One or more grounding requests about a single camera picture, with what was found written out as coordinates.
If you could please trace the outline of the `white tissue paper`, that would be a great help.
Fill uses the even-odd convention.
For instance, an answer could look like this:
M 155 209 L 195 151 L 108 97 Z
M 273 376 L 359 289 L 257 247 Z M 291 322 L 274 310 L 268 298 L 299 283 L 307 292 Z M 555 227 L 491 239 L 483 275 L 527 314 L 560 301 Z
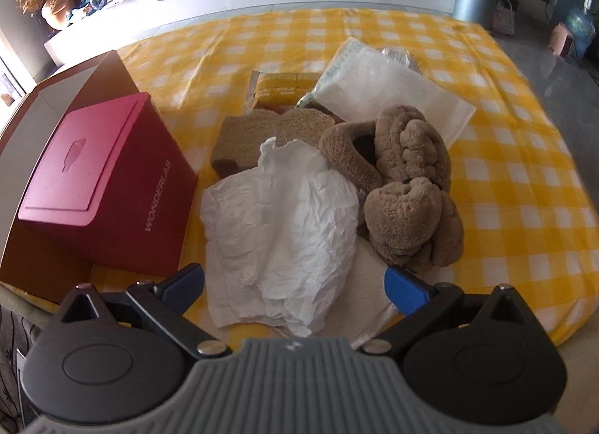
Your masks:
M 358 190 L 320 150 L 276 138 L 256 167 L 203 192 L 207 304 L 219 328 L 258 322 L 321 331 L 352 267 Z

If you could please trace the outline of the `red square box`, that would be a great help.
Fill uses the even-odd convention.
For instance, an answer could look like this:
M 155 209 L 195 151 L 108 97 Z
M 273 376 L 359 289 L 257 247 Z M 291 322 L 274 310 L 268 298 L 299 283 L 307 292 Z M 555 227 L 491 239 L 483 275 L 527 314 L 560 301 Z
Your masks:
M 146 92 L 64 116 L 18 218 L 104 267 L 178 268 L 197 176 Z

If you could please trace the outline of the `large orange open box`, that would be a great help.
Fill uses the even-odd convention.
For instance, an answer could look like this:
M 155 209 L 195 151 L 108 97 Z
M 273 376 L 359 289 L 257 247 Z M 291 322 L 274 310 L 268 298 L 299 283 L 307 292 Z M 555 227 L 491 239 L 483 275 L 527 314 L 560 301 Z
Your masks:
M 40 82 L 1 135 L 1 285 L 52 312 L 92 262 L 18 218 L 40 157 L 63 116 L 138 88 L 119 54 L 107 52 Z

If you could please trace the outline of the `yellow checkered tablecloth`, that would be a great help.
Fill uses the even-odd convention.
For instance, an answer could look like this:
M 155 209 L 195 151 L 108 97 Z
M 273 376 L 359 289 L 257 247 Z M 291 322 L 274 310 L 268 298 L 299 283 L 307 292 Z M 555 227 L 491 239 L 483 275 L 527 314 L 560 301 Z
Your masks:
M 204 189 L 218 182 L 211 149 L 224 118 L 243 110 L 251 73 L 319 72 L 350 37 L 407 50 L 426 78 L 475 106 L 450 150 L 463 257 L 426 279 L 470 293 L 513 284 L 552 340 L 566 341 L 598 306 L 597 208 L 522 73 L 480 26 L 370 9 L 237 16 L 126 46 L 118 70 L 150 93 Z

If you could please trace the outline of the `brown flat sponge cloth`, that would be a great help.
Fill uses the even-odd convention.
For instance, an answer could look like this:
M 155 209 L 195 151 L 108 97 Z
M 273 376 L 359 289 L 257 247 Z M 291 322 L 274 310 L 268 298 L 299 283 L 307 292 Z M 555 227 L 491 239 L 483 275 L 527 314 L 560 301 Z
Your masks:
M 316 109 L 290 109 L 280 115 L 255 109 L 247 115 L 227 116 L 219 129 L 210 164 L 220 178 L 254 168 L 261 145 L 276 138 L 277 146 L 301 140 L 317 148 L 323 133 L 335 125 L 332 116 Z

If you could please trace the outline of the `yellow snack packet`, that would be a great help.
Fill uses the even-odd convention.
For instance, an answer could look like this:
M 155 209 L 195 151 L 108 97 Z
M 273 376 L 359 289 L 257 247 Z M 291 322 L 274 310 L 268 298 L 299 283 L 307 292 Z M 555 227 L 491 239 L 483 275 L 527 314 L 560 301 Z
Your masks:
M 298 102 L 314 89 L 321 76 L 321 73 L 310 72 L 253 71 L 246 92 L 244 112 L 266 109 L 282 115 L 294 109 Z

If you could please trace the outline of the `white plastic bag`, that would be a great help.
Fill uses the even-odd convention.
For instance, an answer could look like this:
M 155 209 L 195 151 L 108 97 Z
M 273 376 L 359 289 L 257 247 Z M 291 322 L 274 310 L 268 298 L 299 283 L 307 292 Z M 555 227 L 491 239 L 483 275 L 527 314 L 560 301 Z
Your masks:
M 354 37 L 298 101 L 299 107 L 326 109 L 344 122 L 371 121 L 399 105 L 418 109 L 448 147 L 475 112 L 474 105 L 420 75 L 406 52 L 377 51 Z

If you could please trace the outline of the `woven plant basket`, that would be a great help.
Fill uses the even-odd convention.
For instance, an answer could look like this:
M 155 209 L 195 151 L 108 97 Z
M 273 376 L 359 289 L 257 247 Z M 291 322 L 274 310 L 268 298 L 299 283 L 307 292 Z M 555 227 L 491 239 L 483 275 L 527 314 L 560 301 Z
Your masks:
M 496 0 L 492 29 L 504 36 L 513 36 L 515 34 L 515 10 L 510 0 Z

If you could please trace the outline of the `pink small heater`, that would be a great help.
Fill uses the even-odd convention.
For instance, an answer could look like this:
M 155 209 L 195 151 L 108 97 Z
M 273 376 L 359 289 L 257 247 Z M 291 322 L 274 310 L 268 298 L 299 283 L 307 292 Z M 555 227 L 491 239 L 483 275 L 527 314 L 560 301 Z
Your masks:
M 569 57 L 575 47 L 573 33 L 564 23 L 559 22 L 551 32 L 548 46 L 555 56 L 562 58 Z

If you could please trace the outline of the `orange round vase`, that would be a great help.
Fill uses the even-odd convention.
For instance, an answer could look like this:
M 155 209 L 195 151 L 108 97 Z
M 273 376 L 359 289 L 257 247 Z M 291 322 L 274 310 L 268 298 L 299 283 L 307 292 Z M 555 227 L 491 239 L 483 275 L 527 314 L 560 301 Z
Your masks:
M 46 0 L 40 14 L 52 29 L 62 30 L 68 25 L 67 14 L 76 5 L 76 0 Z

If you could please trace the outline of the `blue water jug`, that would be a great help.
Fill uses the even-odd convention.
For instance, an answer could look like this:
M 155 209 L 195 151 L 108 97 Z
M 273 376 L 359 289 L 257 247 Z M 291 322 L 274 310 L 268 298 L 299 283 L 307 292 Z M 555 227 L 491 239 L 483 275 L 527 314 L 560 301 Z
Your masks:
M 581 7 L 572 8 L 566 16 L 566 27 L 574 40 L 573 56 L 578 60 L 583 59 L 596 36 L 593 16 L 590 13 L 592 4 L 593 0 L 584 0 Z

